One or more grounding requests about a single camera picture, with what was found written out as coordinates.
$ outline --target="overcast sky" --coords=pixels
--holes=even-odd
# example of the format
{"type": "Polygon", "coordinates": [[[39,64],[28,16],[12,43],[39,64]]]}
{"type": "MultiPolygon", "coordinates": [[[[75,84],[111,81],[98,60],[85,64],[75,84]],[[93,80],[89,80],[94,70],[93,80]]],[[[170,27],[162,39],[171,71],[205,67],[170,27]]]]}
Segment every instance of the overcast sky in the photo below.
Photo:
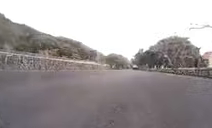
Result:
{"type": "Polygon", "coordinates": [[[0,12],[54,36],[65,36],[104,54],[131,58],[171,35],[187,36],[202,52],[212,50],[210,0],[0,0],[0,12]]]}

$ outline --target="retaining wall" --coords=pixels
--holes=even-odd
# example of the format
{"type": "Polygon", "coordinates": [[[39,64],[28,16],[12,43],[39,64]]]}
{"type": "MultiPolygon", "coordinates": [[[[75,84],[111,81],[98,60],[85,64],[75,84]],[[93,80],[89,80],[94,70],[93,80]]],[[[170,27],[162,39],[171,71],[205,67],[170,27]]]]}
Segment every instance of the retaining wall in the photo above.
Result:
{"type": "Polygon", "coordinates": [[[212,78],[212,68],[178,68],[178,69],[167,68],[167,69],[150,69],[149,71],[212,78]]]}
{"type": "Polygon", "coordinates": [[[95,62],[48,58],[0,51],[1,70],[102,70],[106,66],[95,62]]]}

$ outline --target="foliage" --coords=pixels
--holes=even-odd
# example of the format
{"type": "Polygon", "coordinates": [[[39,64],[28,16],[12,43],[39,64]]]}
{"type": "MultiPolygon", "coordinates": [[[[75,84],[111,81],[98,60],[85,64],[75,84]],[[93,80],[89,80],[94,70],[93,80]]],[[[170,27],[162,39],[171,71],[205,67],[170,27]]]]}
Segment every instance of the foliage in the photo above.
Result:
{"type": "Polygon", "coordinates": [[[203,65],[199,50],[188,38],[172,36],[160,40],[145,52],[140,50],[134,60],[138,65],[149,67],[198,67],[203,65]]]}
{"type": "Polygon", "coordinates": [[[111,68],[116,69],[124,69],[129,67],[128,59],[118,54],[109,54],[106,56],[106,63],[109,64],[111,68]]]}
{"type": "Polygon", "coordinates": [[[0,49],[91,61],[97,61],[97,55],[100,54],[79,41],[39,32],[29,26],[14,23],[2,14],[0,14],[0,49]]]}

